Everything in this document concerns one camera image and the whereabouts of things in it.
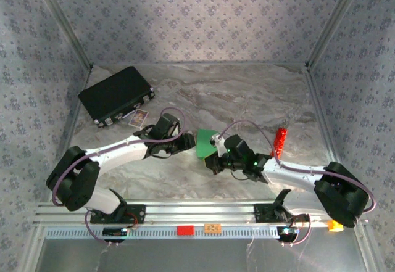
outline wire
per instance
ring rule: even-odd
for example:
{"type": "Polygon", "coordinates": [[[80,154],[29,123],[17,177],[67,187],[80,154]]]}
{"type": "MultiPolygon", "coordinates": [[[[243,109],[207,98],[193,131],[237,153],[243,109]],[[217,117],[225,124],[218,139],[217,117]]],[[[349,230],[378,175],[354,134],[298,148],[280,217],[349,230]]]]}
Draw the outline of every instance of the wire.
{"type": "Polygon", "coordinates": [[[99,151],[99,152],[95,152],[95,153],[92,153],[92,154],[88,154],[88,155],[82,156],[81,158],[79,158],[78,160],[76,160],[75,162],[73,162],[73,163],[63,172],[63,174],[61,174],[61,176],[60,176],[59,179],[57,180],[57,182],[56,182],[56,184],[55,184],[55,186],[54,186],[54,189],[52,190],[52,203],[53,203],[54,205],[56,205],[56,206],[64,206],[64,204],[58,203],[58,201],[56,201],[56,193],[57,193],[57,190],[59,189],[59,186],[60,186],[60,184],[63,182],[64,178],[70,173],[70,171],[72,171],[72,170],[73,170],[79,163],[81,163],[82,161],[84,161],[84,160],[86,160],[86,159],[88,159],[88,158],[94,157],[94,156],[99,156],[99,155],[102,155],[102,154],[107,154],[107,153],[112,152],[112,151],[115,151],[115,150],[117,150],[117,149],[121,149],[121,148],[123,148],[123,147],[130,146],[130,145],[132,145],[132,144],[141,144],[141,143],[146,143],[146,142],[150,142],[150,143],[154,143],[154,144],[163,144],[163,143],[165,143],[165,142],[174,141],[174,140],[176,140],[177,138],[179,138],[179,137],[184,133],[184,127],[185,127],[186,116],[185,116],[184,112],[183,112],[182,110],[180,110],[178,107],[166,107],[166,108],[164,108],[164,109],[160,112],[160,116],[163,115],[163,112],[164,112],[165,110],[170,110],[170,109],[179,111],[179,112],[182,114],[182,116],[183,116],[183,125],[182,125],[182,127],[181,127],[181,129],[180,129],[180,132],[179,132],[176,136],[173,136],[172,138],[168,138],[168,139],[161,139],[161,140],[156,140],[156,139],[138,139],[138,140],[130,141],[130,142],[126,142],[126,141],[125,141],[125,142],[123,142],[123,143],[121,143],[121,144],[117,144],[117,145],[114,146],[114,147],[108,147],[107,149],[103,149],[103,150],[101,150],[101,151],[99,151]]]}
{"type": "Polygon", "coordinates": [[[88,230],[89,234],[90,234],[93,238],[95,238],[95,240],[97,240],[97,241],[99,241],[99,242],[107,243],[105,240],[98,238],[98,237],[95,235],[95,233],[92,231],[91,227],[89,226],[89,223],[88,223],[88,215],[89,215],[90,213],[92,213],[92,210],[88,210],[88,211],[86,212],[86,214],[85,214],[84,222],[85,222],[86,229],[88,230]]]}
{"type": "Polygon", "coordinates": [[[272,148],[272,152],[273,152],[274,158],[275,158],[277,164],[278,164],[280,167],[282,167],[282,168],[284,168],[284,169],[287,169],[287,170],[290,170],[290,171],[293,171],[293,172],[297,172],[297,173],[307,173],[307,174],[314,174],[314,175],[328,175],[328,176],[332,176],[332,177],[339,178],[339,179],[342,179],[342,180],[344,180],[344,181],[347,181],[348,183],[351,183],[351,184],[357,186],[358,188],[361,188],[361,190],[365,191],[365,192],[368,194],[368,196],[370,197],[370,200],[372,200],[371,206],[369,206],[368,208],[366,208],[366,209],[364,210],[364,212],[365,212],[365,213],[371,212],[373,209],[375,209],[375,207],[376,207],[376,199],[375,199],[375,196],[373,195],[373,193],[371,192],[371,190],[369,190],[366,186],[364,186],[364,185],[361,184],[360,182],[358,182],[358,181],[356,181],[356,180],[354,180],[354,179],[352,179],[352,178],[349,178],[348,176],[340,175],[340,174],[338,174],[338,173],[329,172],[329,171],[299,169],[299,168],[294,168],[294,167],[291,167],[291,166],[287,166],[287,165],[282,164],[282,163],[280,162],[280,159],[279,159],[278,156],[277,156],[277,151],[276,151],[276,149],[274,148],[274,145],[273,145],[272,142],[269,140],[269,138],[267,137],[266,133],[263,131],[263,129],[262,129],[261,127],[259,127],[258,125],[256,125],[254,122],[252,122],[252,121],[250,121],[250,120],[238,120],[238,121],[235,121],[235,122],[229,124],[229,125],[220,133],[220,135],[219,135],[218,138],[221,138],[221,137],[223,136],[223,134],[224,134],[229,128],[231,128],[234,124],[237,124],[237,123],[240,123],[240,122],[247,122],[247,123],[250,123],[250,124],[254,125],[254,126],[263,134],[263,136],[265,137],[265,139],[267,140],[267,142],[270,144],[270,147],[272,148]]]}
{"type": "Polygon", "coordinates": [[[235,177],[235,175],[233,174],[233,170],[230,171],[230,174],[234,177],[234,179],[237,179],[238,181],[246,181],[249,178],[237,178],[235,177]]]}
{"type": "Polygon", "coordinates": [[[302,216],[303,216],[303,215],[294,215],[294,216],[292,217],[292,221],[291,221],[291,224],[289,225],[289,228],[292,227],[293,224],[295,224],[295,227],[297,227],[297,226],[296,226],[296,219],[299,218],[300,221],[301,221],[301,223],[302,223],[302,227],[301,227],[301,228],[298,228],[298,227],[297,227],[297,229],[298,229],[298,230],[301,230],[301,229],[303,228],[303,223],[304,223],[304,220],[302,219],[302,216]]]}
{"type": "Polygon", "coordinates": [[[135,216],[135,214],[134,214],[134,213],[131,213],[131,212],[128,212],[127,215],[132,216],[132,217],[135,219],[135,221],[133,222],[133,225],[127,226],[126,229],[133,228],[133,227],[136,226],[136,225],[137,225],[136,228],[138,228],[138,219],[137,219],[137,216],[135,216]]]}
{"type": "Polygon", "coordinates": [[[171,154],[168,155],[168,156],[151,155],[151,157],[158,158],[158,159],[168,159],[171,156],[172,156],[171,154]]]}
{"type": "Polygon", "coordinates": [[[300,228],[298,228],[298,230],[300,231],[303,227],[304,227],[304,219],[303,219],[304,215],[297,215],[296,217],[299,218],[301,220],[302,226],[300,228]]]}
{"type": "Polygon", "coordinates": [[[297,242],[295,242],[295,241],[296,241],[296,238],[297,238],[297,237],[296,237],[296,238],[295,238],[295,241],[292,242],[292,245],[298,245],[298,244],[300,244],[300,243],[306,241],[306,239],[309,237],[309,235],[310,235],[310,233],[311,233],[311,217],[310,217],[309,214],[307,214],[307,217],[309,218],[309,228],[307,229],[306,234],[304,235],[304,237],[303,237],[301,240],[299,240],[299,241],[297,241],[297,242]]]}

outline patterned wallpaper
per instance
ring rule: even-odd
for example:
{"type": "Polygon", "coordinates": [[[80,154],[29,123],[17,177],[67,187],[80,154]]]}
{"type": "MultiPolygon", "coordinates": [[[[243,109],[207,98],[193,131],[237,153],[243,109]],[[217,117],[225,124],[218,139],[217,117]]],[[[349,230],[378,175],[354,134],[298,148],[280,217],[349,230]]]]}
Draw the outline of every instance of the patterned wallpaper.
{"type": "Polygon", "coordinates": [[[305,61],[337,0],[58,0],[90,61],[305,61]]]}
{"type": "Polygon", "coordinates": [[[370,221],[395,271],[395,0],[355,0],[314,76],[341,159],[376,195],[370,221]]]}
{"type": "Polygon", "coordinates": [[[0,271],[15,271],[87,70],[43,0],[0,0],[0,271]]]}

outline red object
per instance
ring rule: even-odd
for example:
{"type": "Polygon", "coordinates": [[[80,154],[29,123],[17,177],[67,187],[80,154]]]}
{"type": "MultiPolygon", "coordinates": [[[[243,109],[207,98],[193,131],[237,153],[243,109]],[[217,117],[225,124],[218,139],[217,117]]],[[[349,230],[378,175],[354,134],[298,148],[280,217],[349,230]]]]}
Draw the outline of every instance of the red object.
{"type": "Polygon", "coordinates": [[[194,226],[177,226],[177,236],[193,236],[194,234],[194,226]]]}
{"type": "Polygon", "coordinates": [[[283,153],[285,139],[286,139],[286,128],[279,128],[277,130],[276,138],[274,140],[274,148],[276,149],[278,158],[281,158],[281,155],[283,153]]]}

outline playing card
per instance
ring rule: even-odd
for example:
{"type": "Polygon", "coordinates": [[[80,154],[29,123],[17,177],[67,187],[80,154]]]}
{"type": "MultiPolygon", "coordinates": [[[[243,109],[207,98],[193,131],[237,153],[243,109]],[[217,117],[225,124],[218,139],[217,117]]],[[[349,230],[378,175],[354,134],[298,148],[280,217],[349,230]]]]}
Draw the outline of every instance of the playing card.
{"type": "Polygon", "coordinates": [[[136,110],[129,121],[130,126],[141,128],[148,116],[145,110],[136,110]]]}

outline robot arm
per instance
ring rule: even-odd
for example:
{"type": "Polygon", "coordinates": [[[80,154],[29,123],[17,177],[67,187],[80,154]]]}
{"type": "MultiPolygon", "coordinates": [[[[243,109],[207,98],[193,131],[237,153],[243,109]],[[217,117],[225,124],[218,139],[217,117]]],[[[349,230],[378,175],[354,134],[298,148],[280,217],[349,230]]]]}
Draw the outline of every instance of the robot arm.
{"type": "Polygon", "coordinates": [[[47,187],[56,190],[56,197],[70,211],[86,207],[99,210],[111,216],[113,221],[118,221],[124,216],[126,202],[115,191],[96,186],[98,177],[128,162],[155,157],[161,151],[174,155],[194,147],[192,134],[182,133],[179,137],[172,137],[180,134],[179,130],[178,119],[165,113],[156,125],[149,125],[115,144],[88,150],[71,147],[47,179],[47,187]],[[81,162],[61,178],[76,160],[81,162]]]}
{"type": "Polygon", "coordinates": [[[217,152],[206,157],[205,164],[215,175],[224,169],[242,170],[252,181],[303,189],[303,192],[282,192],[278,204],[281,204],[284,216],[309,213],[321,218],[330,217],[344,226],[354,227],[368,202],[369,195],[357,186],[363,185],[339,163],[330,162],[325,167],[288,162],[279,164],[270,155],[255,154],[238,135],[223,140],[216,134],[212,137],[212,144],[217,147],[217,152]],[[339,177],[351,179],[353,183],[339,177]]]}

